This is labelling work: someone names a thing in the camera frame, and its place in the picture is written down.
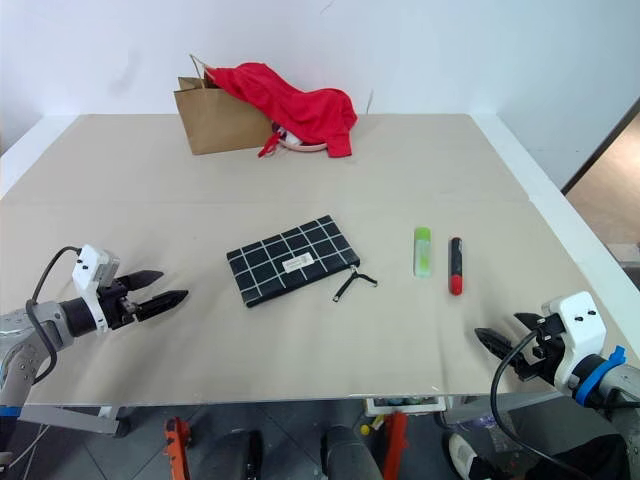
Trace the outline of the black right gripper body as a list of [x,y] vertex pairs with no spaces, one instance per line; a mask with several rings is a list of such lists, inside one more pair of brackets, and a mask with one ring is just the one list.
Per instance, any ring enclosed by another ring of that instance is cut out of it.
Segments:
[[539,377],[553,384],[557,368],[564,358],[565,344],[561,334],[565,332],[565,326],[560,315],[553,313],[542,317],[541,325],[532,332],[536,334],[532,354],[538,361],[529,364],[525,356],[518,353],[511,365],[521,381]]

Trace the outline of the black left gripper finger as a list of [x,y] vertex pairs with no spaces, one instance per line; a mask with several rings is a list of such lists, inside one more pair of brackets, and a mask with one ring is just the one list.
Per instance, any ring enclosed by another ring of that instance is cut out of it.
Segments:
[[163,314],[177,307],[188,295],[188,290],[171,290],[137,304],[134,316],[138,322]]
[[145,288],[161,278],[163,273],[155,270],[140,270],[118,278],[127,291]]

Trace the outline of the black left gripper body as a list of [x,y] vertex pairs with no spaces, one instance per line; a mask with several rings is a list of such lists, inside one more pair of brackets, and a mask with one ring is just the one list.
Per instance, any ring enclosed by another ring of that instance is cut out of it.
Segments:
[[117,330],[136,320],[137,307],[128,299],[130,282],[115,279],[109,286],[97,289],[100,307],[110,330]]

